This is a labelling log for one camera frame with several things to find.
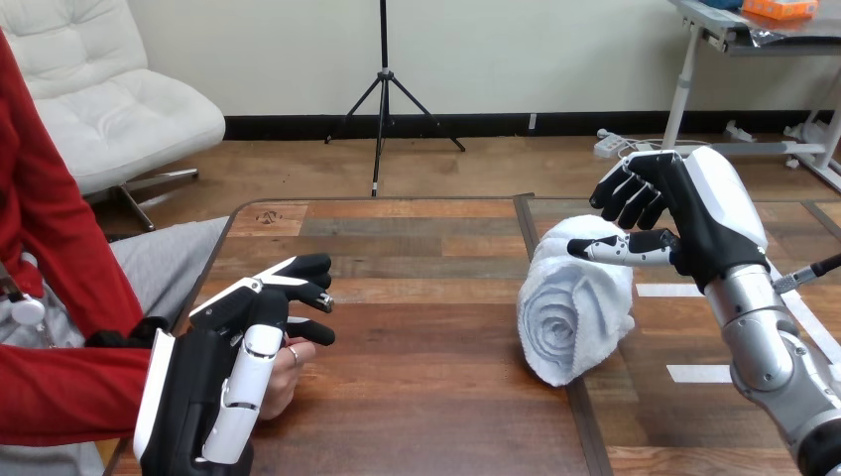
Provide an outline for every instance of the rolled white towel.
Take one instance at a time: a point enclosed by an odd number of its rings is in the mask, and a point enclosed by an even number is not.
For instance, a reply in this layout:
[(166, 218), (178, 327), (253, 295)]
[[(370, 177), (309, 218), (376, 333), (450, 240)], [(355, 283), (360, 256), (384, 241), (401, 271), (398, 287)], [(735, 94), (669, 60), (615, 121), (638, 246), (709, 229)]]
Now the rolled white towel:
[(535, 250), (517, 304), (529, 365), (548, 384), (566, 385), (616, 350), (634, 328), (629, 316), (634, 271), (569, 256), (572, 238), (624, 233), (595, 215), (567, 218)]

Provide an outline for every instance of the power strip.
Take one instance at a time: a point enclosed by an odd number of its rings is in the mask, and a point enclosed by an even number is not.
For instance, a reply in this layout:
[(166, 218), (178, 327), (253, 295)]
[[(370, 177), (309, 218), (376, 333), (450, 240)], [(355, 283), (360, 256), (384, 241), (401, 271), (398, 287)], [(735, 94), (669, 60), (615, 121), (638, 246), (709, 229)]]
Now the power strip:
[(625, 145), (625, 139), (616, 134), (610, 134), (593, 146), (593, 154), (602, 159), (612, 159), (619, 156), (619, 150)]

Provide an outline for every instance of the white wall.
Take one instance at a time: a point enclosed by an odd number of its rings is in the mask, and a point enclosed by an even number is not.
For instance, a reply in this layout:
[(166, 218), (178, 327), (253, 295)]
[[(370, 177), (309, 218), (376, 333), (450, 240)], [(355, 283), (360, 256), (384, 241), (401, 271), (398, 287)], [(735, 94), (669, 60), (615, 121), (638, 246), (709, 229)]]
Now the white wall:
[[(150, 67), (227, 115), (344, 114), (380, 67), (377, 0), (129, 3)], [(688, 38), (666, 0), (389, 0), (389, 27), (391, 68), (440, 114), (667, 110)], [(706, 110), (807, 108), (841, 62), (698, 61)]]

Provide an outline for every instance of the wooden table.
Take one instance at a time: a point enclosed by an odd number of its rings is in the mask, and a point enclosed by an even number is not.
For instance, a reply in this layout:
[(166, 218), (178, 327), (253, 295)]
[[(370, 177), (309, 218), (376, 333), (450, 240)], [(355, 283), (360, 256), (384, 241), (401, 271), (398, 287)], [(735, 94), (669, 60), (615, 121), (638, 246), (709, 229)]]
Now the wooden table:
[[(826, 216), (841, 216), (836, 205), (757, 204), (783, 273), (841, 248)], [(729, 361), (703, 298), (638, 297), (637, 328), (565, 389), (531, 374), (515, 309), (530, 252), (550, 226), (590, 212), (527, 196), (244, 205), (195, 303), (315, 252), (333, 257), (337, 301), (329, 315), (293, 308), (337, 341), (304, 368), (283, 415), (256, 428), (252, 474), (794, 474), (768, 417), (730, 385), (669, 377), (667, 364)], [(669, 269), (635, 279), (686, 283)], [(837, 285), (841, 273), (802, 291), (836, 337)], [(130, 453), (113, 474), (139, 474)]]
[[(254, 475), (585, 474), (564, 389), (529, 372), (515, 303), (529, 257), (515, 200), (245, 205), (196, 304), (289, 256), (333, 258), (336, 332), (293, 403), (258, 425)], [(114, 474), (138, 474), (131, 451)]]

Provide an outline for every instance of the black robotic finger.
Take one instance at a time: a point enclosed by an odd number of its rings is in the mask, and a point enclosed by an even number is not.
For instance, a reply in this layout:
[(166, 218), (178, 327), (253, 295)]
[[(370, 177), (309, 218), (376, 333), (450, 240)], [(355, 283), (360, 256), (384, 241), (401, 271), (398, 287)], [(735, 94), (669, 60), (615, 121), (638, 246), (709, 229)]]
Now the black robotic finger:
[(654, 190), (654, 188), (646, 184), (640, 191), (637, 192), (634, 196), (631, 197), (630, 200), (625, 204), (625, 208), (622, 209), (622, 214), (619, 215), (619, 220), (616, 222), (620, 228), (628, 230), (634, 228), (634, 224), (637, 223), (637, 220), (640, 219), (640, 215), (643, 214), (643, 211), (646, 209), (647, 206), (657, 198), (658, 194)]
[(333, 279), (330, 277), (329, 273), (324, 273), (323, 275), (313, 276), (306, 278), (307, 281), (313, 283), (314, 285), (324, 288), (326, 290), (330, 289), (330, 285), (333, 283)]
[(634, 196), (644, 186), (646, 186), (646, 183), (637, 177), (631, 177), (625, 183), (621, 184), (602, 209), (602, 218), (607, 221), (617, 219), (628, 202), (628, 199)]
[(326, 253), (301, 255), (296, 256), (285, 268), (278, 270), (275, 276), (287, 276), (312, 281), (312, 277), (329, 273), (331, 265), (330, 255)]
[(299, 300), (322, 312), (333, 312), (333, 298), (320, 286), (303, 283), (297, 286), (283, 286), (283, 289), (290, 300)]
[(604, 208), (613, 192), (631, 177), (631, 173), (625, 169), (625, 163), (624, 159), (619, 161), (596, 185), (593, 194), (590, 195), (590, 205), (593, 208)]
[(649, 203), (649, 206), (643, 210), (643, 214), (640, 215), (640, 219), (637, 220), (637, 226), (639, 226), (641, 230), (651, 230), (657, 224), (660, 219), (660, 215), (662, 215), (664, 210), (665, 200), (661, 194), (658, 194), (657, 198), (652, 200)]
[(303, 337), (318, 345), (331, 345), (336, 341), (333, 329), (304, 317), (290, 317), (287, 322), (287, 335), (290, 338)]

